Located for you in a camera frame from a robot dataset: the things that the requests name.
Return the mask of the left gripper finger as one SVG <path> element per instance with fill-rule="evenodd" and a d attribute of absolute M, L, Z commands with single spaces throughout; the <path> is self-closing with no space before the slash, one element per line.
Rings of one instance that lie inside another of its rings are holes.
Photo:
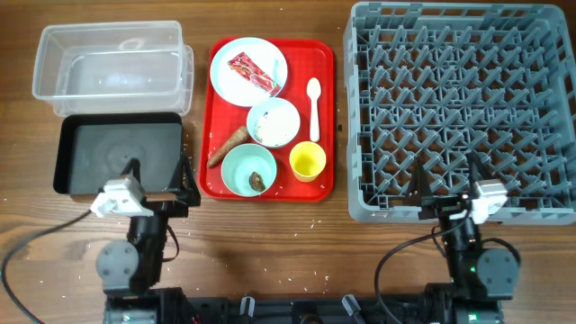
<path fill-rule="evenodd" d="M 140 161 L 137 158 L 132 158 L 121 171 L 121 175 L 132 175 L 134 178 L 140 178 Z"/>
<path fill-rule="evenodd" d="M 182 188 L 185 190 L 187 196 L 198 196 L 199 191 L 194 180 L 189 158 L 186 155 L 182 155 L 180 157 L 180 162 L 182 171 Z"/>

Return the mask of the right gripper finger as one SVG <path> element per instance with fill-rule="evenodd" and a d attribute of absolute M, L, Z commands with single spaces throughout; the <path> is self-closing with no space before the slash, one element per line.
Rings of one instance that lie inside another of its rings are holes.
<path fill-rule="evenodd" d="M 428 171 L 423 167 L 420 159 L 415 160 L 408 189 L 404 197 L 404 204 L 424 207 L 432 202 L 432 191 L 428 181 Z"/>
<path fill-rule="evenodd" d="M 491 174 L 488 172 L 487 168 L 481 162 L 480 157 L 475 152 L 471 151 L 466 156 L 469 166 L 468 173 L 470 185 L 473 185 L 478 181 L 491 179 Z"/>

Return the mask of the mint green bowl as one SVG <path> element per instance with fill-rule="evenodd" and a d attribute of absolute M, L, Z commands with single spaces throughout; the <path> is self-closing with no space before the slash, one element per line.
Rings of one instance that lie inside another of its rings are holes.
<path fill-rule="evenodd" d="M 252 187 L 250 179 L 259 176 L 259 190 Z M 275 157 L 265 147 L 242 144 L 232 149 L 223 159 L 220 168 L 225 186 L 240 197 L 255 197 L 272 187 L 277 176 Z"/>

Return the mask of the white bowl with rice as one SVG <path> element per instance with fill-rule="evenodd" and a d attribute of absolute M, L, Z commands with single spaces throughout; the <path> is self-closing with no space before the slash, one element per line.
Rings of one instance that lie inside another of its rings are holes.
<path fill-rule="evenodd" d="M 258 144 L 279 149 L 298 134 L 301 116 L 289 101 L 272 97 L 253 106 L 247 114 L 247 130 Z"/>

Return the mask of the yellow plastic cup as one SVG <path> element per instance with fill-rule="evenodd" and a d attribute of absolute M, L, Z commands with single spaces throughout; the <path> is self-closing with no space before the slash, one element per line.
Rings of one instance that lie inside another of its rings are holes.
<path fill-rule="evenodd" d="M 296 144 L 289 155 L 289 164 L 297 180 L 314 181 L 327 164 L 325 150 L 316 142 L 303 141 Z"/>

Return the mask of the red snack wrapper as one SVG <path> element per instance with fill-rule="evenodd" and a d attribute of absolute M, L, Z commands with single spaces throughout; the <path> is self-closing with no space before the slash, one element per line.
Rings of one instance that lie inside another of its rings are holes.
<path fill-rule="evenodd" d="M 245 52 L 228 61 L 228 66 L 246 79 L 251 85 L 263 90 L 270 96 L 280 93 L 281 87 L 262 70 Z"/>

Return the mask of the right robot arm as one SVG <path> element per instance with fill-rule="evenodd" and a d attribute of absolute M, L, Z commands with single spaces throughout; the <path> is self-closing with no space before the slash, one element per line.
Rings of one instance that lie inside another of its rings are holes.
<path fill-rule="evenodd" d="M 420 220 L 437 219 L 456 294 L 467 300 L 510 300 L 518 283 L 520 256 L 500 238 L 483 239 L 479 226 L 508 201 L 502 180 L 490 173 L 477 154 L 467 155 L 469 189 L 435 196 L 428 171 L 417 159 L 404 202 L 420 208 Z"/>

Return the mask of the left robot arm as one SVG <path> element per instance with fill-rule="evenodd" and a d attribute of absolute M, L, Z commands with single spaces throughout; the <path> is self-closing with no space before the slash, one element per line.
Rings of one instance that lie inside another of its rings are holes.
<path fill-rule="evenodd" d="M 134 158 L 120 176 L 105 183 L 92 203 L 98 217 L 130 219 L 127 238 L 106 245 L 96 259 L 106 296 L 142 295 L 159 282 L 162 265 L 175 259 L 164 256 L 167 237 L 175 235 L 168 220 L 186 218 L 188 209 L 201 203 L 186 157 L 179 158 L 166 190 L 173 200 L 150 202 L 140 184 L 140 161 Z"/>

